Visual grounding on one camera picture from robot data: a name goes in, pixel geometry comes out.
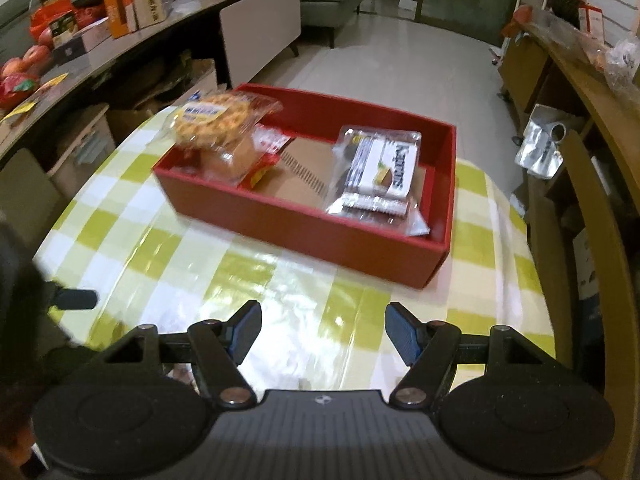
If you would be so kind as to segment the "white grey snack bag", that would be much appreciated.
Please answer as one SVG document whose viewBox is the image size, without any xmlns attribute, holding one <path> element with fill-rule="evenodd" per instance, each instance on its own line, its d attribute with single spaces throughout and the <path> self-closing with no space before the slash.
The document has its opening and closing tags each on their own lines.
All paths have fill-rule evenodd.
<svg viewBox="0 0 640 480">
<path fill-rule="evenodd" d="M 410 198 L 404 225 L 405 236 L 417 237 L 431 234 L 431 228 L 423 218 L 419 204 Z"/>
</svg>

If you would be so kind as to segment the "brown dried fruit bag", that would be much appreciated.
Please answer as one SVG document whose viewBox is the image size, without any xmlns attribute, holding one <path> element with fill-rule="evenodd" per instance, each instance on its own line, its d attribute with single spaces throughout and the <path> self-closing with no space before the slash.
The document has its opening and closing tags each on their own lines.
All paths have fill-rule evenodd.
<svg viewBox="0 0 640 480">
<path fill-rule="evenodd" d="M 402 230 L 416 211 L 416 131 L 345 126 L 332 148 L 327 214 Z"/>
</svg>

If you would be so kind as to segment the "steamed cake clear packet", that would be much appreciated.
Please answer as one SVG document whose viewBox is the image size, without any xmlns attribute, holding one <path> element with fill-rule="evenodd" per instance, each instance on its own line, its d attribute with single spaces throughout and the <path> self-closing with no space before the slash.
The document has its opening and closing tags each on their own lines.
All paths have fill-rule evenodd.
<svg viewBox="0 0 640 480">
<path fill-rule="evenodd" d="M 244 134 L 225 146 L 202 148 L 200 170 L 204 177 L 224 182 L 238 182 L 257 162 L 259 153 L 253 135 Z"/>
</svg>

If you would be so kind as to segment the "red Trolli candy bag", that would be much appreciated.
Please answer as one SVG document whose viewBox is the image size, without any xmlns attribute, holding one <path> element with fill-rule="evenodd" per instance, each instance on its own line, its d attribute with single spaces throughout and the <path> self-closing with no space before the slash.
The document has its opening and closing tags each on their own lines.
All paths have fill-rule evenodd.
<svg viewBox="0 0 640 480">
<path fill-rule="evenodd" d="M 263 154 L 262 157 L 250 167 L 247 174 L 242 177 L 238 188 L 242 188 L 242 190 L 252 190 L 279 162 L 279 154 Z"/>
</svg>

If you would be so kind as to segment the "waffle cookie clear packet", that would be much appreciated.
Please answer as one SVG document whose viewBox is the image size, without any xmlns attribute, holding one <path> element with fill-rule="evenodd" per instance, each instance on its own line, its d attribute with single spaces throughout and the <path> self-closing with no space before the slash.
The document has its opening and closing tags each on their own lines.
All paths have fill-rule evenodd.
<svg viewBox="0 0 640 480">
<path fill-rule="evenodd" d="M 224 148 L 248 136 L 262 118 L 283 110 L 271 96 L 227 91 L 196 96 L 173 110 L 160 135 L 180 148 Z"/>
</svg>

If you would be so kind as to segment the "white Kaprons wafer pack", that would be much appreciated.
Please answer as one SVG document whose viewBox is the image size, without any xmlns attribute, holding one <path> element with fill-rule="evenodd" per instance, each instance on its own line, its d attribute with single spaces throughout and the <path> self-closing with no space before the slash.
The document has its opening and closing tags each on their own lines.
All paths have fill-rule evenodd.
<svg viewBox="0 0 640 480">
<path fill-rule="evenodd" d="M 405 200 L 410 193 L 418 144 L 360 136 L 346 172 L 344 189 L 362 195 Z"/>
</svg>

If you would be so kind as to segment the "green white checkered tablecloth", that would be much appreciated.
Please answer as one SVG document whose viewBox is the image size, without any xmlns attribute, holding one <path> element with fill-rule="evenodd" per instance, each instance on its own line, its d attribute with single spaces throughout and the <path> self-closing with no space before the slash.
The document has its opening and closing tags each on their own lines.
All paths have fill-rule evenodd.
<svg viewBox="0 0 640 480">
<path fill-rule="evenodd" d="M 157 115 L 128 136 L 38 249 L 48 278 L 99 296 L 89 311 L 51 311 L 74 341 L 100 350 L 142 323 L 182 333 L 255 299 L 262 331 L 241 367 L 255 390 L 390 392 L 406 370 L 383 328 L 398 301 L 467 334 L 510 325 L 553 351 L 524 221 L 470 162 L 457 164 L 450 255 L 414 290 L 176 214 L 152 173 L 169 146 L 163 122 Z"/>
</svg>

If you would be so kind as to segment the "red cardboard box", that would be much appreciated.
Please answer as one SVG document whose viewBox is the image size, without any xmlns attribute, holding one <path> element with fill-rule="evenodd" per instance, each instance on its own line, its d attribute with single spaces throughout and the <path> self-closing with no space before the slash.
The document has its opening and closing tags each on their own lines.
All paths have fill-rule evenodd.
<svg viewBox="0 0 640 480">
<path fill-rule="evenodd" d="M 457 129 L 436 119 L 339 96 L 243 84 L 270 96 L 282 110 L 262 121 L 290 136 L 330 148 L 344 126 L 421 133 L 420 214 L 431 231 L 405 236 L 390 228 L 331 216 L 320 207 L 245 191 L 186 174 L 186 154 L 170 148 L 154 165 L 175 211 L 213 226 L 256 238 L 292 252 L 416 289 L 424 288 L 447 259 L 454 223 Z"/>
</svg>

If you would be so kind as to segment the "brown cardboard liner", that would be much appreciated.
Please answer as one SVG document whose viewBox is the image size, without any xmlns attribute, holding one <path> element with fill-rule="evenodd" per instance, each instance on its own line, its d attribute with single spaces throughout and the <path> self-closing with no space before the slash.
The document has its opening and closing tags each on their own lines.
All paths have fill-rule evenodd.
<svg viewBox="0 0 640 480">
<path fill-rule="evenodd" d="M 309 207 L 326 206 L 333 145 L 294 138 L 281 153 L 277 166 L 253 190 Z"/>
</svg>

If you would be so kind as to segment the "wooden cabinet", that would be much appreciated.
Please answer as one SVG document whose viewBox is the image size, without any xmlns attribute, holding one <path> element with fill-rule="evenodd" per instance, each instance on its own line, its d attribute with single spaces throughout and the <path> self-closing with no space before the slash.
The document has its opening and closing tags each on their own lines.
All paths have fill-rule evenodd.
<svg viewBox="0 0 640 480">
<path fill-rule="evenodd" d="M 565 49 L 533 23 L 499 67 L 502 92 L 523 122 L 537 105 L 584 124 L 561 136 L 558 173 L 526 177 L 529 246 L 554 330 L 556 356 L 601 387 L 616 417 L 603 477 L 639 475 L 639 112 L 617 99 L 580 47 Z M 587 237 L 603 334 L 584 341 L 574 239 Z"/>
</svg>

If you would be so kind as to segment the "red white snack packet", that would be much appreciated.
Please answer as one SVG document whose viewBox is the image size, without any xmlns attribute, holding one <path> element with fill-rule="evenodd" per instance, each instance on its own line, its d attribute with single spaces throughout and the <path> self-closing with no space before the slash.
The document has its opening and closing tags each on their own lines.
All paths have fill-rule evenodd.
<svg viewBox="0 0 640 480">
<path fill-rule="evenodd" d="M 258 124 L 252 132 L 252 140 L 259 156 L 280 156 L 294 138 L 279 128 Z"/>
</svg>

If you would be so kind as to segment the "silver foil bag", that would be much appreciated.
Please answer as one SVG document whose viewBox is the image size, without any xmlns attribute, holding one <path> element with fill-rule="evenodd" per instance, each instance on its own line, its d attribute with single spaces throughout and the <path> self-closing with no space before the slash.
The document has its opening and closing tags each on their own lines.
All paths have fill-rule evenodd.
<svg viewBox="0 0 640 480">
<path fill-rule="evenodd" d="M 560 144 L 570 130 L 577 131 L 581 126 L 579 117 L 536 104 L 529 115 L 514 162 L 533 177 L 551 180 L 563 163 Z"/>
</svg>

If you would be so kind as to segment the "red apple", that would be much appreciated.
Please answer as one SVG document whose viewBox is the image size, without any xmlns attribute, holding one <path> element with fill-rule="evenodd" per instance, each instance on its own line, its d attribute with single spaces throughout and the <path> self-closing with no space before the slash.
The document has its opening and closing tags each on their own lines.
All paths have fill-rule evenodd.
<svg viewBox="0 0 640 480">
<path fill-rule="evenodd" d="M 27 68 L 31 68 L 34 65 L 41 64 L 50 58 L 50 49 L 43 44 L 37 44 L 30 47 L 23 55 L 23 64 Z"/>
</svg>

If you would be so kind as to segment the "long grey side table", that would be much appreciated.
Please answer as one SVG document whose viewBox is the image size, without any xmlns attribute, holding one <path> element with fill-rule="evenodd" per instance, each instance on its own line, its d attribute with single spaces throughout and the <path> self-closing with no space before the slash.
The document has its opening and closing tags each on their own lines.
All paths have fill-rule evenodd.
<svg viewBox="0 0 640 480">
<path fill-rule="evenodd" d="M 52 67 L 41 76 L 40 81 L 46 84 L 56 77 L 61 77 L 61 82 L 46 92 L 21 122 L 14 122 L 13 119 L 2 122 L 1 157 L 9 157 L 12 150 L 26 138 L 29 130 L 43 120 L 55 105 L 86 81 L 99 77 L 122 55 L 189 18 L 200 18 L 209 11 L 220 11 L 243 1 L 245 0 L 177 0 L 165 21 L 122 38 L 107 38 L 88 53 L 63 65 Z"/>
</svg>

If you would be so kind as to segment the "orange carton box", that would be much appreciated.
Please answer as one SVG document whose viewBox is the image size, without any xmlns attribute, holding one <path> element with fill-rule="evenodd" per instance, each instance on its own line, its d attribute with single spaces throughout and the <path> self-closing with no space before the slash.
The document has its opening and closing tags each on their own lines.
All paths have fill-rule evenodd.
<svg viewBox="0 0 640 480">
<path fill-rule="evenodd" d="M 108 17 L 108 27 L 114 39 L 138 30 L 134 0 L 103 0 Z"/>
</svg>

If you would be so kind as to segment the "beige carton box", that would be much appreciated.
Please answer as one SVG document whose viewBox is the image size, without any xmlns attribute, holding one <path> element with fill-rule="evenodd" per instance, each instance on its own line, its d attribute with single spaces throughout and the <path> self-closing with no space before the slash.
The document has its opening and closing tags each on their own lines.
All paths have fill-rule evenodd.
<svg viewBox="0 0 640 480">
<path fill-rule="evenodd" d="M 138 29 L 148 28 L 168 18 L 170 0 L 132 0 Z"/>
</svg>

